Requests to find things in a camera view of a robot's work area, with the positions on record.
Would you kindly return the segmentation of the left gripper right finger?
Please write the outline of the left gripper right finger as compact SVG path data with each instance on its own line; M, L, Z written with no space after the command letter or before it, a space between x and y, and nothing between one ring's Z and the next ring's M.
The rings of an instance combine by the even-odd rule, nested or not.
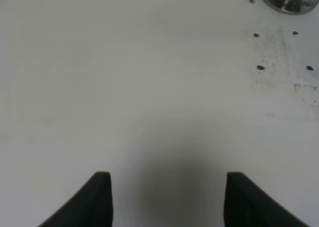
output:
M306 227L241 172L227 173L223 218L226 227Z

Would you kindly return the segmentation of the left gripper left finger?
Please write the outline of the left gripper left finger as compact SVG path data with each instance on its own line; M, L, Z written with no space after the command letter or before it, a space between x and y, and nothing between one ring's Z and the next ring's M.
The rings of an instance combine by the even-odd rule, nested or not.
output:
M114 209L111 175L96 172L42 227L111 227Z

